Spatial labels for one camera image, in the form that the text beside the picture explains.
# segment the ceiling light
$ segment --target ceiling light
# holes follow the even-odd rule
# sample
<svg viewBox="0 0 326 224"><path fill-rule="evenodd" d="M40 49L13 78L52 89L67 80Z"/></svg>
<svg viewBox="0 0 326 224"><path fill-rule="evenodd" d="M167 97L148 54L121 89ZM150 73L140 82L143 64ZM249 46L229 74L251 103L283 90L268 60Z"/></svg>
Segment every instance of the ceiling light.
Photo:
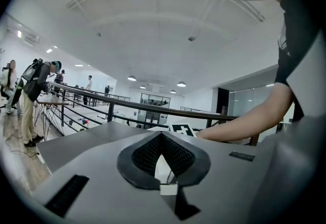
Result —
<svg viewBox="0 0 326 224"><path fill-rule="evenodd" d="M184 87L186 87L186 84L185 84L185 82L180 81L180 82L177 84L177 86L178 86L178 87L181 87L181 88L184 88Z"/></svg>
<svg viewBox="0 0 326 224"><path fill-rule="evenodd" d="M128 77L128 80L130 80L130 81L137 81L137 79L133 75L130 75Z"/></svg>

